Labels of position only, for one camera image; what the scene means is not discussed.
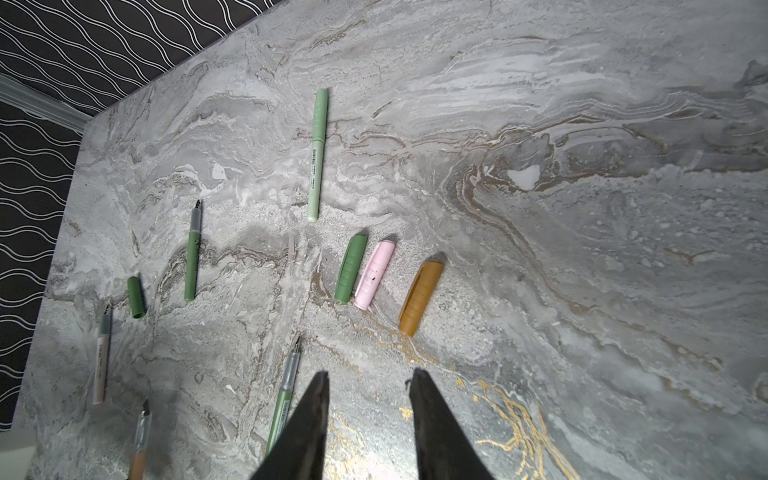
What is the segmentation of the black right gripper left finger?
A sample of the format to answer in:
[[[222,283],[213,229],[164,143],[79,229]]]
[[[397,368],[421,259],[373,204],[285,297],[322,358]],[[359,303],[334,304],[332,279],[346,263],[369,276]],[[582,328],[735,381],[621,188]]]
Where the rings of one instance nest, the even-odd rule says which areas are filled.
[[[328,372],[318,371],[251,480],[323,478],[329,391]]]

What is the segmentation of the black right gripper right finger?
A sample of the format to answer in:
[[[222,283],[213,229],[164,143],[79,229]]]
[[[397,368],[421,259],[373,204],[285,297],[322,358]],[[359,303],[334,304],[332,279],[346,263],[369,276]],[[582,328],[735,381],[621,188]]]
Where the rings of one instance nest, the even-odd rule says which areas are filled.
[[[409,399],[420,479],[493,479],[426,370],[414,370]]]

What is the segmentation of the orange pen cap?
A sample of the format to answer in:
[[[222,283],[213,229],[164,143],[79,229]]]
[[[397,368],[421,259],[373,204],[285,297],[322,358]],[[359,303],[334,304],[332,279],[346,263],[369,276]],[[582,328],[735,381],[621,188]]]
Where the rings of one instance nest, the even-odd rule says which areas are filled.
[[[399,315],[399,330],[409,337],[416,333],[443,272],[440,261],[424,262],[416,274]]]

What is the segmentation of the light green pen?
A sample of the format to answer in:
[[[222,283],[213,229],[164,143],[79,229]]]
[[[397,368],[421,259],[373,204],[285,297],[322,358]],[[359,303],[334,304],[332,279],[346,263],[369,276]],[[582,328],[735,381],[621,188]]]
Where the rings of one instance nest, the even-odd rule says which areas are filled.
[[[310,222],[316,222],[319,218],[322,168],[327,131],[328,100],[328,90],[320,89],[315,98],[312,122],[311,175],[307,213],[307,218]]]

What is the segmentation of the pink pen cap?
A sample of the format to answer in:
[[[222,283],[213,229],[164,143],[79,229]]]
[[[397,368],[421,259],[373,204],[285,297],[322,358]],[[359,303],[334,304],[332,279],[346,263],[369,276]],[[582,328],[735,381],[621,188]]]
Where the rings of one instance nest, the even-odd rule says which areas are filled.
[[[379,242],[369,258],[361,281],[355,291],[353,304],[361,310],[367,310],[380,285],[383,275],[395,251],[396,244],[392,240]]]

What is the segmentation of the dark green pen cap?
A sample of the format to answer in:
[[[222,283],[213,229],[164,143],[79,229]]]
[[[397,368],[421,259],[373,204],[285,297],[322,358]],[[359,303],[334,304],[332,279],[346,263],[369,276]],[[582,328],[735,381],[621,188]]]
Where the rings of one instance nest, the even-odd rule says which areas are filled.
[[[140,319],[146,315],[146,306],[142,283],[138,276],[131,276],[127,279],[128,302],[134,319]]]

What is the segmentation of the dark green uncapped pen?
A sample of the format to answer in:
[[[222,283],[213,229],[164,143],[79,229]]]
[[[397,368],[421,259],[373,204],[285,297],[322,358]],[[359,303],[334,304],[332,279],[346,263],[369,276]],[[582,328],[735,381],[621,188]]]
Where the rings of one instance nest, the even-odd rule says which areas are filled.
[[[202,201],[197,200],[191,212],[187,240],[184,299],[191,302],[196,297],[199,249],[202,226]]]

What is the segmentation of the aluminium frame corner post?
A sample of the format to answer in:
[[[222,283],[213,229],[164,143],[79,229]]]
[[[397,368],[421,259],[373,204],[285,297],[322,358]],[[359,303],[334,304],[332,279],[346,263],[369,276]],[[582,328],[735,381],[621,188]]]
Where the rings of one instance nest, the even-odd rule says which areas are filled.
[[[1,102],[79,134],[84,133],[92,119],[92,116],[6,75],[1,75]]]

